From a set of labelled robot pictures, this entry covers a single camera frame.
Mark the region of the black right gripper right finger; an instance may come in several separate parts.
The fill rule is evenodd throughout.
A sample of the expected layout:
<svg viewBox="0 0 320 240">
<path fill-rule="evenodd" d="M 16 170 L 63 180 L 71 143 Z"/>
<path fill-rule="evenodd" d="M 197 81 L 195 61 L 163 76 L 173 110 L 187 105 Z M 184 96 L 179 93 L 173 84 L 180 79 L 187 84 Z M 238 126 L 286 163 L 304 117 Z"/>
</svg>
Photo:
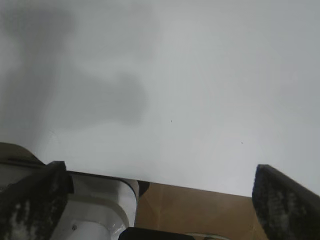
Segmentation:
<svg viewBox="0 0 320 240">
<path fill-rule="evenodd" d="M 268 164 L 256 168 L 252 203 L 269 240 L 320 238 L 320 197 Z"/>
</svg>

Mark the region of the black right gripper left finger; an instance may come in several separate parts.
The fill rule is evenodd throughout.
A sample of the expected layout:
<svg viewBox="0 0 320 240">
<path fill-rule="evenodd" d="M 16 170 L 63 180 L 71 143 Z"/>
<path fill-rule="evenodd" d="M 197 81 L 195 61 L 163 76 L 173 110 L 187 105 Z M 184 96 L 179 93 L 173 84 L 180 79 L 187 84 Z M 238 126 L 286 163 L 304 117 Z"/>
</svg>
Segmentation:
<svg viewBox="0 0 320 240">
<path fill-rule="evenodd" d="M 2 240 L 49 240 L 74 192 L 63 161 L 54 161 L 0 193 Z"/>
</svg>

